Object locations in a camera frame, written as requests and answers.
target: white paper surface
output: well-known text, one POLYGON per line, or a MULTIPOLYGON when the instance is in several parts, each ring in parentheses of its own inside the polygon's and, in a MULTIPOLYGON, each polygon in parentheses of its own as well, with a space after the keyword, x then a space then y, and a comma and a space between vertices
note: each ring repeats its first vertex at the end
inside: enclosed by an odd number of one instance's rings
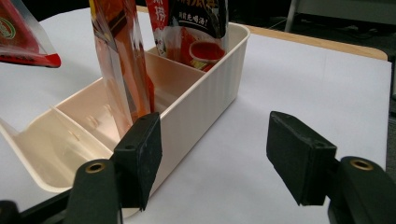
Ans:
MULTIPOLYGON (((145 49, 149 15, 139 13, 145 49)), ((41 22, 60 68, 0 63, 0 119, 22 131, 101 76, 88 9, 41 22)), ((385 167, 390 63, 252 35, 235 101, 125 223, 329 223, 327 205, 299 207, 265 154, 269 113, 292 114, 338 146, 385 167)), ((0 137, 0 199, 21 210, 48 199, 0 137)))

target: metal grommet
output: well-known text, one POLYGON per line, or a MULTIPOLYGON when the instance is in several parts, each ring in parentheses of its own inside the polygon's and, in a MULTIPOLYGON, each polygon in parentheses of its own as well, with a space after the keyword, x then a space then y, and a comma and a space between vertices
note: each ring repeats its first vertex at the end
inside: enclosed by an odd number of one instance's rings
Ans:
POLYGON ((93 163, 85 168, 85 172, 88 174, 95 174, 103 171, 105 169, 105 164, 102 162, 93 163))
POLYGON ((372 171, 372 170, 374 170, 374 166, 368 161, 355 159, 355 160, 351 160, 350 164, 353 167, 358 168, 358 169, 363 170, 363 171, 372 171))

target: gray floor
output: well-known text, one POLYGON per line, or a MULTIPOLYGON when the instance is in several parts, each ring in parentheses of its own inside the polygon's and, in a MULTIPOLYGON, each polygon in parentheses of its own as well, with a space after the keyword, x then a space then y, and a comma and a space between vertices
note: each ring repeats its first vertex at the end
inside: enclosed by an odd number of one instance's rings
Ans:
MULTIPOLYGON (((232 21, 247 23, 233 16, 232 21)), ((285 17, 255 18, 250 25, 284 31, 285 17)), ((291 33, 381 49, 392 62, 393 78, 395 77, 396 60, 396 27, 383 24, 361 23, 359 21, 342 21, 330 18, 317 18, 308 15, 297 15, 291 33)), ((396 95, 389 93, 389 128, 386 172, 396 182, 396 95)))

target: snack bag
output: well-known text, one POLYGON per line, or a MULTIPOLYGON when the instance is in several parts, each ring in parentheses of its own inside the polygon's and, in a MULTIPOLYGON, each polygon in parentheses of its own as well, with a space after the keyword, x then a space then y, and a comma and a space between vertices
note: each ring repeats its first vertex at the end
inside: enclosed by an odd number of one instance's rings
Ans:
POLYGON ((146 0, 159 55, 207 71, 227 52, 227 0, 146 0))
POLYGON ((96 53, 114 120, 122 138, 154 110, 134 0, 90 0, 96 53))
POLYGON ((21 0, 0 1, 0 62, 61 66, 44 29, 21 0))

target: plastic organizer tray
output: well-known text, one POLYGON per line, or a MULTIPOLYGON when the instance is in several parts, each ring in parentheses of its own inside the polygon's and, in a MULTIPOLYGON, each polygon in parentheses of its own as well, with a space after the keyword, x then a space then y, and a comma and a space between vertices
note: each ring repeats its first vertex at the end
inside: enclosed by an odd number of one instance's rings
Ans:
MULTIPOLYGON (((154 192, 238 93, 250 31, 230 23, 229 52, 207 73, 146 52, 146 64, 161 113, 163 159, 154 192)), ((18 133, 0 120, 7 139, 38 186, 70 189, 77 168, 108 159, 120 141, 102 79, 34 119, 18 133)))

